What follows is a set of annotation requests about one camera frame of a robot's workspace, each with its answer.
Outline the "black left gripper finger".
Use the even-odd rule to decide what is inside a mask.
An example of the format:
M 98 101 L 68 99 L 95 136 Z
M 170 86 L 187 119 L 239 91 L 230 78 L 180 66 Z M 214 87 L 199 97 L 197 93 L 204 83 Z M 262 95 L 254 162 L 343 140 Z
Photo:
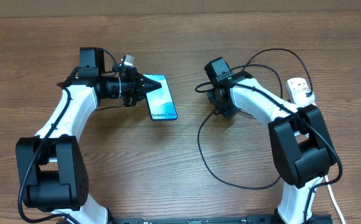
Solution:
M 135 106 L 137 102 L 142 101 L 146 98 L 146 95 L 133 95 L 130 101 L 130 106 Z
M 136 81 L 136 89 L 141 96 L 147 93 L 158 90 L 162 87 L 161 83 L 157 80 L 159 75 L 152 74 L 139 74 Z

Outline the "black smartphone lit screen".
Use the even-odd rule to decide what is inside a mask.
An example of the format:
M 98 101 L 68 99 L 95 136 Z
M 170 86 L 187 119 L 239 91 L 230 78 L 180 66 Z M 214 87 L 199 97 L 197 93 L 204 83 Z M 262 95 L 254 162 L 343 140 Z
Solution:
M 172 121 L 178 118 L 175 104 L 165 75 L 144 74 L 150 80 L 158 82 L 161 87 L 146 93 L 150 117 L 153 121 Z

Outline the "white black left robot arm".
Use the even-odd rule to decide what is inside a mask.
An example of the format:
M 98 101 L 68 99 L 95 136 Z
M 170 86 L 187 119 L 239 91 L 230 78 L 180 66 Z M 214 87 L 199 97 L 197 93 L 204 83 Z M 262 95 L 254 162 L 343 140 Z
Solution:
M 110 71 L 107 50 L 80 48 L 80 64 L 57 85 L 62 97 L 35 136 L 20 138 L 16 160 L 20 189 L 17 209 L 27 223 L 60 217 L 64 223 L 113 223 L 111 212 L 89 193 L 89 179 L 79 140 L 102 99 L 121 99 L 125 107 L 145 99 L 162 84 L 140 74 L 125 55 Z

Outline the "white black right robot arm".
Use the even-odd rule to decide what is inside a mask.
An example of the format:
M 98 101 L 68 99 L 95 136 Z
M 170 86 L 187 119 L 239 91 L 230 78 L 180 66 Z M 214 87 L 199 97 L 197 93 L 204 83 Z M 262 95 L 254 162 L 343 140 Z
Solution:
M 317 188 L 338 182 L 324 180 L 334 164 L 341 166 L 318 107 L 299 106 L 262 87 L 246 72 L 234 73 L 221 57 L 204 70 L 213 86 L 207 96 L 213 114 L 233 116 L 243 109 L 268 127 L 275 168 L 284 181 L 281 202 L 272 214 L 247 215 L 247 223 L 332 223 L 316 215 L 312 203 Z

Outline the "white charger adapter plug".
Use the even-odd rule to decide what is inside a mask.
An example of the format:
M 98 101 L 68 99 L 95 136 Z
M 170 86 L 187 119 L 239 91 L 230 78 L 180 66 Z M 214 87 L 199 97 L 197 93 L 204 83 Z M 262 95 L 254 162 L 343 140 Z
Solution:
M 305 107 L 308 105 L 316 105 L 315 95 L 308 90 L 296 91 L 292 94 L 294 104 Z

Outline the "white power strip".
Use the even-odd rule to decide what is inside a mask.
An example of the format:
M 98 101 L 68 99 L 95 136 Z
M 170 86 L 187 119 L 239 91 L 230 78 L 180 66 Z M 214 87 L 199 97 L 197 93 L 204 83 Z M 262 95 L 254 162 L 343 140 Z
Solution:
M 316 105 L 315 94 L 307 96 L 311 90 L 304 78 L 291 78 L 286 82 L 286 89 L 288 91 L 290 102 L 298 106 L 305 107 L 307 105 Z

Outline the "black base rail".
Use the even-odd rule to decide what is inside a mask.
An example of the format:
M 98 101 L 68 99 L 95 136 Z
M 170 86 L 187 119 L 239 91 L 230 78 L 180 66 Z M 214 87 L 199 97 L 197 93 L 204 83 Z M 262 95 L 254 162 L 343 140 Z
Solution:
M 169 218 L 143 220 L 142 218 L 114 218 L 109 221 L 112 224 L 265 224 L 276 223 L 274 215 L 248 215 L 246 217 L 222 217 L 222 218 Z

